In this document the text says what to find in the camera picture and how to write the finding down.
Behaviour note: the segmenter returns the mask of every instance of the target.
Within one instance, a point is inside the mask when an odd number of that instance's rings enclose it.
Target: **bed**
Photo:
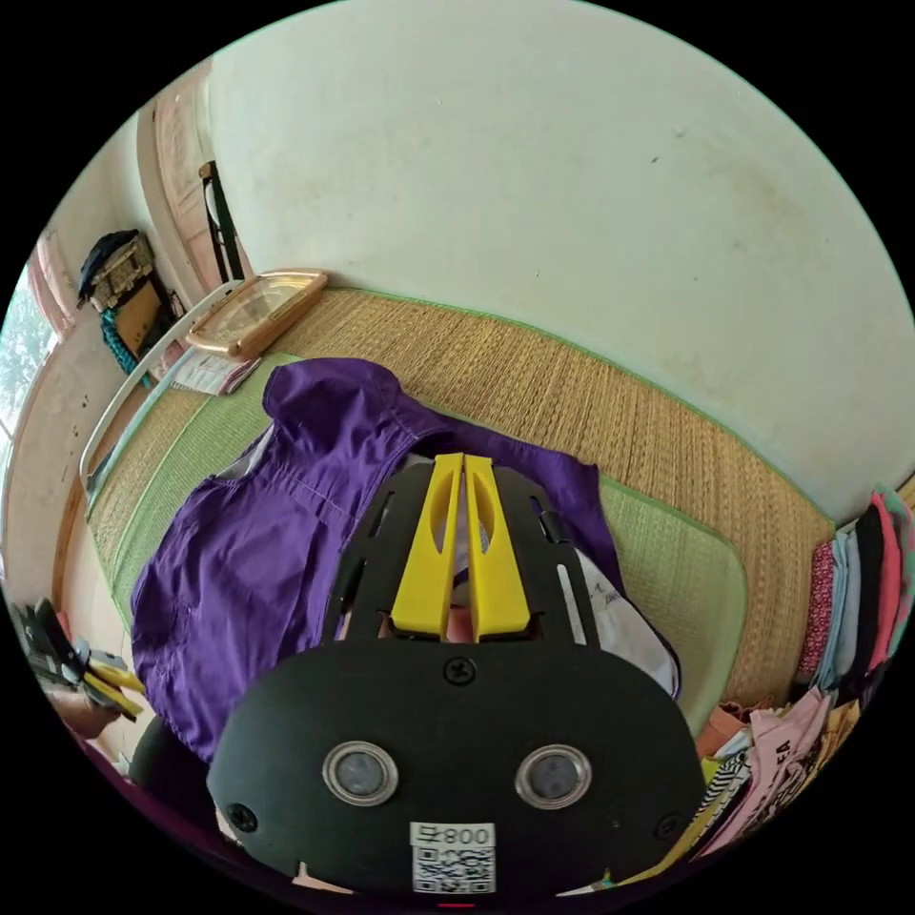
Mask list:
[[[238,391],[193,394],[171,388],[167,376],[117,444],[97,455],[149,366],[235,285],[208,296],[141,360],[80,463],[87,521],[125,627],[133,584],[175,511],[266,428],[260,399],[273,368],[355,356],[385,365],[408,394],[443,413],[599,466],[623,580],[680,655],[681,709],[694,734],[722,697],[785,698],[803,644],[810,558],[833,536],[832,522],[708,417],[534,328],[329,288]]]

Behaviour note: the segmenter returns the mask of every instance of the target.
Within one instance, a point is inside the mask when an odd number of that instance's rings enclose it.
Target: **label sticker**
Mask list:
[[[410,823],[417,893],[495,893],[493,823]]]

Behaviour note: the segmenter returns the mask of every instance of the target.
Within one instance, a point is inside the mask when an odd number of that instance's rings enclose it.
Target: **black screw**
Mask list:
[[[476,675],[477,669],[469,658],[451,658],[445,663],[445,680],[453,686],[466,686]]]
[[[655,826],[655,838],[661,841],[669,839],[680,828],[680,822],[679,813],[668,813],[666,817],[661,817],[658,820],[658,825]]]
[[[226,812],[229,822],[239,832],[254,832],[257,829],[257,817],[243,803],[230,803]]]

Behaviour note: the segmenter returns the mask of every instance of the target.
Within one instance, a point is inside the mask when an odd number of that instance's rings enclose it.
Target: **wooden door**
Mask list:
[[[171,83],[156,98],[153,112],[162,187],[188,259],[208,293],[222,283],[199,175],[200,166],[214,159],[204,96],[210,67],[204,61]],[[235,243],[245,276],[253,275],[237,235]]]

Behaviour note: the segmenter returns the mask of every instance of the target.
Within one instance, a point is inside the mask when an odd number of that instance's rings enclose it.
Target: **stack of clothes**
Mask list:
[[[816,549],[807,631],[789,704],[724,703],[715,709],[696,741],[706,781],[699,811],[660,864],[626,883],[746,837],[791,803],[842,746],[895,655],[912,611],[911,495],[915,487],[896,493],[878,485],[864,514]]]
[[[915,599],[915,522],[878,485],[860,518],[814,551],[810,612],[792,699],[809,687],[867,705]]]

